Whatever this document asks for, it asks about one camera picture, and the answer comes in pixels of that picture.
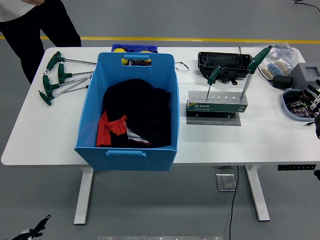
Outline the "black-white robot left hand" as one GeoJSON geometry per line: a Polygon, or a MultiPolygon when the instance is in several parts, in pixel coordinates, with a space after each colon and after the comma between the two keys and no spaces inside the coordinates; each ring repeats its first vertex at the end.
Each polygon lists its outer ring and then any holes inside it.
{"type": "Polygon", "coordinates": [[[34,228],[22,231],[12,240],[32,240],[34,238],[42,236],[42,230],[46,228],[46,224],[50,218],[50,214],[46,215],[34,228]]]}

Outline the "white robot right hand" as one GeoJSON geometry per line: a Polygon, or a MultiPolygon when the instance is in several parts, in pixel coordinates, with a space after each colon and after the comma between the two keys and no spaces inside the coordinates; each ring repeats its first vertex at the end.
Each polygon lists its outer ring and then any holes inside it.
{"type": "Polygon", "coordinates": [[[307,88],[312,92],[314,100],[312,100],[311,110],[314,113],[315,133],[318,139],[320,138],[320,90],[308,84],[307,88]]]}

